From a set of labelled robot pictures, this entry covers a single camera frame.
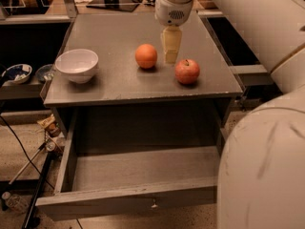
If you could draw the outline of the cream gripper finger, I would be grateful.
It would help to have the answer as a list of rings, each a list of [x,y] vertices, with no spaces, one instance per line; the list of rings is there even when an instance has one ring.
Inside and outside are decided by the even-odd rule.
[[[168,26],[161,33],[161,42],[166,63],[174,64],[179,53],[182,31],[177,26]]]

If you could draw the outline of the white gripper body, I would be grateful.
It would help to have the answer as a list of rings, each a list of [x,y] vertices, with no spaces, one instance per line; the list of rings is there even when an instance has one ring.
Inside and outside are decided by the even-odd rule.
[[[155,0],[155,17],[163,26],[181,26],[193,8],[193,0]]]

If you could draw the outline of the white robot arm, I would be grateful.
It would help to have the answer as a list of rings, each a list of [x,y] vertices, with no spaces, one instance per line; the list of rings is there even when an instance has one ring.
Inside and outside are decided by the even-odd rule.
[[[231,131],[218,170],[217,229],[305,229],[303,0],[212,0],[282,92]]]

